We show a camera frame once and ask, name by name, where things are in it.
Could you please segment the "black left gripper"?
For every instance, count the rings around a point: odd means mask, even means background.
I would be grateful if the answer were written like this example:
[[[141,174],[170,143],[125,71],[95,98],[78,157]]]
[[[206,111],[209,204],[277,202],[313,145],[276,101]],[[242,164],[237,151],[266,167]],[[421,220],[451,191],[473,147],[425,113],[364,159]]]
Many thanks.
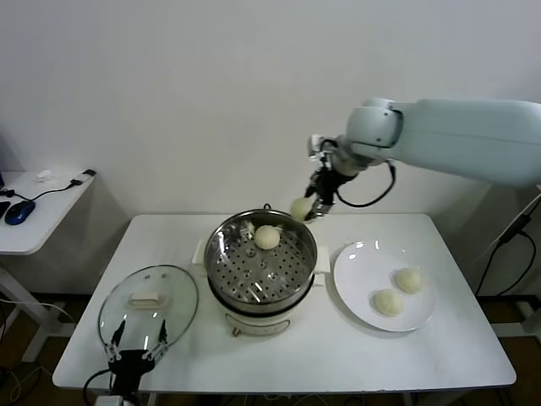
[[[122,320],[112,334],[111,341],[105,346],[109,361],[109,369],[114,375],[112,394],[118,396],[134,396],[139,390],[143,375],[153,370],[153,359],[161,359],[168,350],[167,324],[163,320],[155,345],[151,349],[120,350],[126,321]]]

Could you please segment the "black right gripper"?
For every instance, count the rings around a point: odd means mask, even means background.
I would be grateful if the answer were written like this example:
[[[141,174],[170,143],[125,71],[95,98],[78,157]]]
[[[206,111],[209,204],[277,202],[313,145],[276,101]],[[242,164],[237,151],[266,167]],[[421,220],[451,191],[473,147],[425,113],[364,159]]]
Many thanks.
[[[321,167],[313,172],[309,177],[309,185],[304,192],[304,197],[310,198],[316,193],[318,198],[309,207],[306,222],[313,222],[326,216],[334,206],[334,197],[338,188],[352,180],[353,176],[339,173],[335,168]]]

